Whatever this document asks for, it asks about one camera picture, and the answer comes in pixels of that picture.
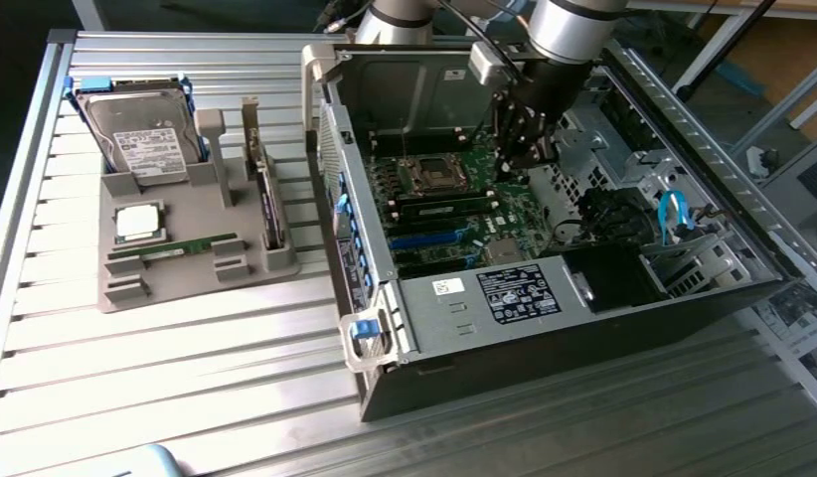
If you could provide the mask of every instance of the motherboard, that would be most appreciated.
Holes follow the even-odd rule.
[[[489,140],[446,153],[371,154],[366,172],[401,277],[524,261],[550,245],[549,210],[528,177],[496,181]]]

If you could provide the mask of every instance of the warning label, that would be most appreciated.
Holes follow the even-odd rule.
[[[116,132],[116,146],[136,177],[185,172],[185,156],[175,129]]]
[[[506,325],[561,312],[538,265],[480,273],[494,320]]]

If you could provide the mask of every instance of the aluminum table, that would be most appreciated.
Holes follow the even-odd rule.
[[[150,442],[189,475],[817,475],[817,408],[733,320],[668,348],[361,423],[301,111],[301,49],[342,38],[51,40],[0,214],[0,475],[110,475]],[[102,156],[60,100],[63,76],[179,72],[197,106],[225,111],[227,157],[243,144],[241,96],[259,98],[303,271],[102,314]]]

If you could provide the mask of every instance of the blue pcie slot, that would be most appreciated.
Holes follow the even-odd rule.
[[[441,232],[438,234],[427,234],[423,236],[401,237],[391,241],[391,250],[406,250],[409,248],[421,248],[422,246],[447,245],[458,243],[465,237],[468,229],[458,229],[453,232]]]

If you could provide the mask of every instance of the cpu socket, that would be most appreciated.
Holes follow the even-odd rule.
[[[423,196],[468,190],[468,176],[459,159],[453,155],[407,157],[401,159],[399,166],[413,194]]]

